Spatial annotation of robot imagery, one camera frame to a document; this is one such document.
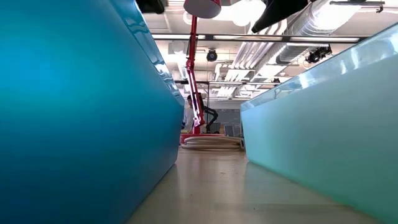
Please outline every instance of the lamp shade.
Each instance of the lamp shade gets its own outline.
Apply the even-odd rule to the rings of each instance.
[[[211,19],[221,12],[220,0],[185,0],[184,9],[199,18]]]

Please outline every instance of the light blue glass panel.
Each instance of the light blue glass panel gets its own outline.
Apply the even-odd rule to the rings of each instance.
[[[398,25],[242,105],[247,157],[398,223]]]

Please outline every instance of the coiled cable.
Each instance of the coiled cable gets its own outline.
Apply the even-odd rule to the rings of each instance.
[[[243,150],[242,141],[242,138],[225,136],[190,137],[184,140],[184,143],[181,144],[181,148],[207,151]]]

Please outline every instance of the teal panel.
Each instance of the teal panel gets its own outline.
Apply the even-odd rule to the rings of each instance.
[[[134,1],[0,0],[0,223],[124,223],[182,118]]]
[[[398,223],[397,34],[391,27],[243,104],[248,159]]]

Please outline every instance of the security camera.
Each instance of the security camera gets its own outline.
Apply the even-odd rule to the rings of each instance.
[[[319,47],[315,50],[310,51],[310,55],[305,58],[305,61],[308,63],[318,63],[320,60],[324,59],[326,55],[330,55],[333,52],[331,51],[330,45],[328,47]]]
[[[208,62],[214,62],[217,60],[217,53],[216,50],[209,50],[209,52],[207,53],[207,61]]]

